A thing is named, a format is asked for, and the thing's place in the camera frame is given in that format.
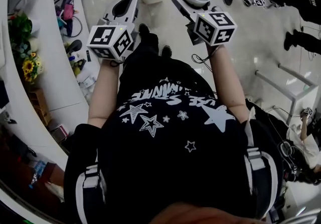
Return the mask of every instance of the white shirt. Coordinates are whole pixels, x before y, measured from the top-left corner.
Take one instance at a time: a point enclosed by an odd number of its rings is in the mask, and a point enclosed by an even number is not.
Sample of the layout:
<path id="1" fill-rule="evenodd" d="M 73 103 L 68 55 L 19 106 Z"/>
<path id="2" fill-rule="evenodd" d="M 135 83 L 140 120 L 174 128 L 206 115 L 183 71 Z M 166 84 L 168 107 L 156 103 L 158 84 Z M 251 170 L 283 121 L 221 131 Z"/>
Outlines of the white shirt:
<path id="1" fill-rule="evenodd" d="M 317 165 L 320 155 L 319 148 L 313 135 L 310 134 L 302 141 L 300 136 L 292 128 L 289 128 L 286 133 L 286 138 L 293 141 L 294 145 L 302 151 L 306 163 L 309 165 L 310 169 L 313 169 Z"/>

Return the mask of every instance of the forearm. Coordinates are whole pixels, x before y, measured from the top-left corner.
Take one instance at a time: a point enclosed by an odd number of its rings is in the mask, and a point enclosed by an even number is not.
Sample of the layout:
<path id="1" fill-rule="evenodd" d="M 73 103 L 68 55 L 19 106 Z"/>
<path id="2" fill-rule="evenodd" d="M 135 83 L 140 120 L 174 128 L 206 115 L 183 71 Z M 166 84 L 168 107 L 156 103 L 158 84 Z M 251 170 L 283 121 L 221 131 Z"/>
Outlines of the forearm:
<path id="1" fill-rule="evenodd" d="M 226 48 L 221 46 L 211 57 L 210 62 L 218 98 L 240 122 L 246 121 L 249 110 L 246 107 L 240 80 Z"/>
<path id="2" fill-rule="evenodd" d="M 301 135 L 300 135 L 300 138 L 301 138 L 302 142 L 307 138 L 307 135 L 306 135 L 306 123 L 307 123 L 307 116 L 304 115 L 302 117 L 302 127 L 301 127 Z"/>
<path id="3" fill-rule="evenodd" d="M 89 106 L 88 124 L 99 128 L 116 108 L 119 67 L 103 60 Z"/>

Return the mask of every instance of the yellow flower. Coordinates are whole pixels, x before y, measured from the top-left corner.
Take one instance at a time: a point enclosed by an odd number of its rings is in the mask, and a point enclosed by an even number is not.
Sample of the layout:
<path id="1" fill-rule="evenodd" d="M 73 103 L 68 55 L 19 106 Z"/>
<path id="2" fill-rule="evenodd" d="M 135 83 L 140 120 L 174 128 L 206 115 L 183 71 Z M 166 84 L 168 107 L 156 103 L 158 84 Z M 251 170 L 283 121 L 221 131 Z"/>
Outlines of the yellow flower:
<path id="1" fill-rule="evenodd" d="M 32 72 L 34 69 L 34 63 L 30 60 L 25 60 L 22 69 L 24 70 L 24 73 Z"/>
<path id="2" fill-rule="evenodd" d="M 31 82 L 32 81 L 32 77 L 31 77 L 31 73 L 25 73 L 25 81 L 27 82 Z"/>

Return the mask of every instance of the white star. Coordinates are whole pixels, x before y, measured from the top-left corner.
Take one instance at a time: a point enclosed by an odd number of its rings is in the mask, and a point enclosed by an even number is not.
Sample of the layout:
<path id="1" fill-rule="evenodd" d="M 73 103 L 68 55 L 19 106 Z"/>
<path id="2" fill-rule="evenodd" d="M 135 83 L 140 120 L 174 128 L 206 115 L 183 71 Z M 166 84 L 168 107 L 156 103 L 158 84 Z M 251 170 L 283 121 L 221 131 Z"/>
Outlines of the white star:
<path id="1" fill-rule="evenodd" d="M 151 107 L 151 103 L 150 103 L 150 102 L 145 102 L 144 105 L 145 105 L 146 107 Z"/>
<path id="2" fill-rule="evenodd" d="M 135 107 L 130 105 L 129 106 L 130 109 L 128 111 L 124 112 L 122 115 L 120 115 L 120 117 L 130 114 L 131 123 L 134 124 L 138 114 L 147 114 L 148 113 L 146 110 L 142 109 L 142 106 L 143 106 L 143 104 L 140 104 Z"/>
<path id="3" fill-rule="evenodd" d="M 178 114 L 177 117 L 182 118 L 182 121 L 184 121 L 185 119 L 189 118 L 187 116 L 187 112 L 186 111 L 181 111 L 181 110 L 180 110 L 180 114 Z"/>
<path id="4" fill-rule="evenodd" d="M 222 133 L 225 132 L 226 121 L 235 120 L 234 116 L 226 112 L 225 105 L 221 105 L 217 109 L 209 108 L 205 105 L 202 105 L 202 108 L 210 117 L 207 121 L 205 121 L 204 124 L 209 125 L 214 123 Z"/>
<path id="5" fill-rule="evenodd" d="M 168 116 L 163 117 L 163 122 L 169 122 L 170 118 Z"/>
<path id="6" fill-rule="evenodd" d="M 157 115 L 155 115 L 154 117 L 151 117 L 151 118 L 147 118 L 144 115 L 140 115 L 140 117 L 144 121 L 144 125 L 142 125 L 142 127 L 140 128 L 139 131 L 148 130 L 153 138 L 155 137 L 156 129 L 164 127 L 162 124 L 160 124 L 157 121 Z"/>
<path id="7" fill-rule="evenodd" d="M 196 150 L 195 142 L 187 141 L 187 145 L 185 146 L 185 148 L 186 148 L 187 150 L 189 150 L 189 153 L 190 153 L 191 151 L 193 151 L 193 150 Z"/>
<path id="8" fill-rule="evenodd" d="M 118 109 L 117 109 L 117 111 L 121 111 L 122 109 L 125 109 L 126 107 L 125 106 L 121 106 L 121 107 L 119 107 Z"/>
<path id="9" fill-rule="evenodd" d="M 162 81 L 167 81 L 167 82 L 169 82 L 169 79 L 168 79 L 168 77 L 166 77 L 165 79 L 161 79 L 161 80 L 160 80 L 160 83 L 161 83 Z"/>

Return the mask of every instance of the white floor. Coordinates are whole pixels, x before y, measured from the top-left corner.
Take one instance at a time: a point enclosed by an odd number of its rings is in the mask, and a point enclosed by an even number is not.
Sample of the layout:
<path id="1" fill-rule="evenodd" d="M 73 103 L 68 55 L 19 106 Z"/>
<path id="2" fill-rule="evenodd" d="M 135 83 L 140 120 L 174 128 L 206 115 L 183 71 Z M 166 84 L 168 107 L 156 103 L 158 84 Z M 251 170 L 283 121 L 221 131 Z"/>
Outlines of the white floor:
<path id="1" fill-rule="evenodd" d="M 83 0 L 89 27 L 97 23 L 106 5 L 111 1 Z M 308 52 L 300 47 L 292 47 L 289 52 L 283 48 L 285 32 L 299 29 L 300 17 L 297 9 L 246 8 L 242 0 L 234 0 L 230 7 L 226 7 L 222 0 L 211 0 L 211 5 L 218 5 L 222 10 L 228 11 L 238 24 L 236 35 L 227 48 L 245 94 L 251 95 L 254 99 L 262 98 L 265 109 L 276 105 L 289 110 L 290 101 L 256 77 L 256 70 L 261 70 L 280 85 L 287 86 L 294 94 L 303 90 L 303 83 L 279 70 L 277 63 L 292 68 L 317 84 L 321 83 L 320 55 L 316 55 L 311 61 Z M 137 27 L 140 23 L 147 24 L 151 31 L 158 35 L 160 47 L 170 45 L 173 58 L 190 64 L 214 89 L 211 72 L 204 65 L 191 60 L 193 53 L 199 54 L 202 58 L 206 56 L 205 44 L 192 45 L 185 27 L 188 21 L 178 12 L 171 0 L 149 6 L 140 3 Z M 318 25 L 311 23 L 302 22 L 302 25 L 319 29 Z M 318 37 L 318 31 L 306 29 L 305 32 Z"/>

